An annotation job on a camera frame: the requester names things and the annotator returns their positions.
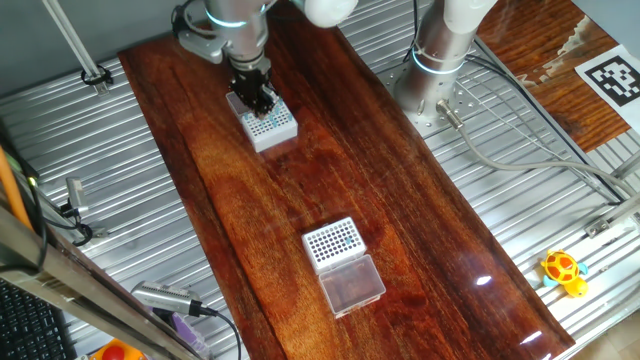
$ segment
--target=reddish-brown wood surface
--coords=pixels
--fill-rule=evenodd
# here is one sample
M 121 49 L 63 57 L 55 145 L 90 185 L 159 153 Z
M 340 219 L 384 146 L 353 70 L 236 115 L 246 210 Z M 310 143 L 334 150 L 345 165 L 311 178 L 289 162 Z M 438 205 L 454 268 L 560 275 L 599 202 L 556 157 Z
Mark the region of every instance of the reddish-brown wood surface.
M 267 54 L 299 130 L 260 154 L 223 66 L 173 38 L 120 54 L 253 359 L 538 360 L 573 344 L 338 30 L 271 23 Z M 301 235 L 346 216 L 387 292 L 336 320 Z
M 574 70 L 617 43 L 571 0 L 500 0 L 478 33 L 584 151 L 629 130 Z

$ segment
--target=orange object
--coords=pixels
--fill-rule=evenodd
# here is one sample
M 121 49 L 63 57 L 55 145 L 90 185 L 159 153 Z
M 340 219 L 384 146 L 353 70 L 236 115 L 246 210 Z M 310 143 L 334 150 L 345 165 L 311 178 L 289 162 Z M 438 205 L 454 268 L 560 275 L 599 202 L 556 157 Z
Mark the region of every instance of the orange object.
M 2 147 L 0 147 L 0 181 L 2 181 L 4 191 L 7 193 L 7 199 L 11 205 L 13 215 L 17 217 L 24 226 L 33 231 L 31 221 L 29 220 L 29 216 L 27 216 L 27 210 L 25 210 L 24 203 L 22 202 L 20 190 L 18 190 L 16 178 L 13 177 L 11 166 L 9 165 L 9 161 L 7 160 L 7 156 L 4 154 Z
M 113 339 L 98 350 L 91 360 L 147 360 L 147 357 L 140 350 Z

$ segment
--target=clear plastic box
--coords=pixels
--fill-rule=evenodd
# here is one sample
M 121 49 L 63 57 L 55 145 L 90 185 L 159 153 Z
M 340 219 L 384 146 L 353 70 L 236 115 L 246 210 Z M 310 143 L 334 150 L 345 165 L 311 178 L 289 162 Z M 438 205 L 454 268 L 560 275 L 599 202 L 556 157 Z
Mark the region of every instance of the clear plastic box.
M 319 278 L 336 318 L 380 299 L 387 291 L 369 255 L 324 272 Z

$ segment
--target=gray cable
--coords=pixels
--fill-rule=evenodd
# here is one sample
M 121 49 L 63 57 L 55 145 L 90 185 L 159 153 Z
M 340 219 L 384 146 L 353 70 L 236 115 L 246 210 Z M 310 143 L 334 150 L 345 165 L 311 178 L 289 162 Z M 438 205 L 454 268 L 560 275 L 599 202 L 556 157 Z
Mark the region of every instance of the gray cable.
M 473 142 L 471 141 L 471 138 L 469 138 L 469 134 L 467 134 L 467 130 L 465 130 L 464 127 L 461 127 L 458 129 L 458 132 L 460 133 L 460 136 L 462 136 L 462 139 L 464 139 L 464 141 L 467 143 L 467 146 L 469 147 L 469 149 L 476 154 L 476 156 L 480 159 L 480 161 L 482 163 L 484 163 L 487 166 L 490 166 L 492 168 L 496 168 L 499 170 L 507 170 L 507 171 L 523 171 L 523 170 L 531 170 L 531 169 L 541 169 L 541 168 L 548 168 L 548 167 L 568 167 L 568 168 L 574 168 L 577 170 L 584 170 L 587 172 L 590 172 L 592 174 L 596 174 L 596 175 L 600 175 L 603 178 L 609 180 L 611 183 L 613 183 L 614 185 L 616 185 L 617 187 L 619 187 L 620 189 L 624 190 L 624 192 L 626 192 L 629 196 L 633 196 L 636 194 L 636 192 L 629 187 L 627 184 L 623 183 L 620 179 L 617 179 L 613 176 L 611 176 L 610 174 L 600 170 L 600 169 L 596 169 L 592 166 L 586 165 L 586 164 L 580 164 L 577 162 L 573 162 L 573 161 L 545 161 L 545 162 L 540 162 L 540 163 L 530 163 L 530 164 L 502 164 L 502 163 L 498 163 L 495 162 L 491 159 L 489 159 L 488 157 L 484 156 L 479 150 L 478 148 L 476 148 L 475 145 L 473 145 Z

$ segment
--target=metal bracket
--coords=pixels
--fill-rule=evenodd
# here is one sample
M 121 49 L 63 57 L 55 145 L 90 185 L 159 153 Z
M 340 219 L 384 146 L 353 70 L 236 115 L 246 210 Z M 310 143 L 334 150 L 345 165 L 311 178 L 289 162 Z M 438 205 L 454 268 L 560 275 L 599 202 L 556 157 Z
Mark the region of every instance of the metal bracket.
M 584 231 L 593 239 L 630 217 L 640 224 L 640 193 L 589 224 Z
M 181 31 L 178 34 L 178 41 L 185 50 L 214 64 L 220 64 L 222 62 L 222 48 L 227 44 L 227 40 L 221 36 L 206 39 L 191 31 Z

